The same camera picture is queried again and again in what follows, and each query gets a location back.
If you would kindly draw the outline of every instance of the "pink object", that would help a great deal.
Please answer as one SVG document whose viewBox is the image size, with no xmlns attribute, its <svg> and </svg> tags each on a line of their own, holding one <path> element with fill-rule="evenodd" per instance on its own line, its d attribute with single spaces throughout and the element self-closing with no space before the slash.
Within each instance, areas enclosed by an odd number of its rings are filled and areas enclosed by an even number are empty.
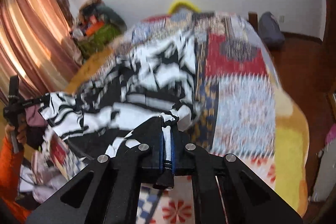
<svg viewBox="0 0 336 224">
<path fill-rule="evenodd" d="M 325 137 L 325 145 L 330 143 L 334 138 L 336 138 L 336 123 L 334 123 L 329 130 L 329 133 Z"/>
<path fill-rule="evenodd" d="M 39 105 L 26 108 L 26 121 L 30 127 L 46 127 L 48 125 L 47 121 L 38 112 L 39 108 Z"/>
</svg>

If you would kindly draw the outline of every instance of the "metal screw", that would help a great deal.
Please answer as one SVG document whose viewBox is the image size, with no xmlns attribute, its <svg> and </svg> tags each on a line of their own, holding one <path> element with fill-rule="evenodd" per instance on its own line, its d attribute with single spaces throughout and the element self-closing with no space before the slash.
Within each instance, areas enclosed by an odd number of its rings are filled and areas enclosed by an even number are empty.
<svg viewBox="0 0 336 224">
<path fill-rule="evenodd" d="M 193 143 L 187 143 L 187 144 L 185 145 L 185 148 L 186 148 L 187 150 L 195 150 L 196 145 L 194 145 Z"/>
<path fill-rule="evenodd" d="M 108 159 L 109 159 L 108 156 L 106 156 L 106 155 L 100 155 L 100 156 L 98 157 L 97 160 L 98 160 L 100 163 L 103 163 L 103 162 L 107 161 Z"/>
<path fill-rule="evenodd" d="M 142 143 L 141 145 L 139 145 L 139 150 L 141 151 L 145 151 L 149 148 L 148 144 Z"/>
<path fill-rule="evenodd" d="M 225 156 L 227 161 L 234 162 L 236 160 L 236 156 L 233 154 L 228 154 Z"/>
</svg>

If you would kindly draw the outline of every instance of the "brown floor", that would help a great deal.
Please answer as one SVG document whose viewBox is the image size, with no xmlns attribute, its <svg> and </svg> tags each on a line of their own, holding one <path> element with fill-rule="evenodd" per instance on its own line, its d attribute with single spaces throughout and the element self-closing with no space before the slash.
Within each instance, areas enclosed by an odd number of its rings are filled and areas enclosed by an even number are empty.
<svg viewBox="0 0 336 224">
<path fill-rule="evenodd" d="M 326 93 L 319 92 L 316 82 L 320 74 L 316 64 L 321 57 L 321 45 L 316 42 L 287 38 L 280 51 L 271 51 L 283 89 L 305 114 L 310 131 L 310 146 L 306 163 L 308 194 L 312 193 L 318 171 L 316 153 L 324 147 L 325 136 L 334 123 Z M 311 203 L 304 216 L 309 223 L 322 203 Z"/>
</svg>

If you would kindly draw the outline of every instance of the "gray backpack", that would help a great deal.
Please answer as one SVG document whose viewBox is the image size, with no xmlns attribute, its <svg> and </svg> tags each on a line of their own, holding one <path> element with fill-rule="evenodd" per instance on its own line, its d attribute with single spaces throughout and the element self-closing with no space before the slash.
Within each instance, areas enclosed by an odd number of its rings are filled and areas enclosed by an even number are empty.
<svg viewBox="0 0 336 224">
<path fill-rule="evenodd" d="M 258 35 L 268 48 L 281 48 L 285 37 L 271 12 L 264 13 L 258 23 Z"/>
</svg>

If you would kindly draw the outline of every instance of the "bed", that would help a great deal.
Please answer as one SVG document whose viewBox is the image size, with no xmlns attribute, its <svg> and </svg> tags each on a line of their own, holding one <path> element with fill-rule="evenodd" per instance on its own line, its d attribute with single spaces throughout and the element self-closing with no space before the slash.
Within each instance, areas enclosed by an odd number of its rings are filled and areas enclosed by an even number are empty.
<svg viewBox="0 0 336 224">
<path fill-rule="evenodd" d="M 65 92 L 81 92 L 87 83 L 106 75 L 118 55 L 166 41 L 181 30 L 191 32 L 188 39 L 194 39 L 196 60 L 194 100 L 200 103 L 199 115 L 188 129 L 192 141 L 216 155 L 236 154 L 303 216 L 308 124 L 281 87 L 270 53 L 254 30 L 255 16 L 249 21 L 219 12 L 147 18 L 92 56 Z M 190 180 L 175 177 L 172 191 L 144 185 L 137 223 L 194 223 Z"/>
</svg>

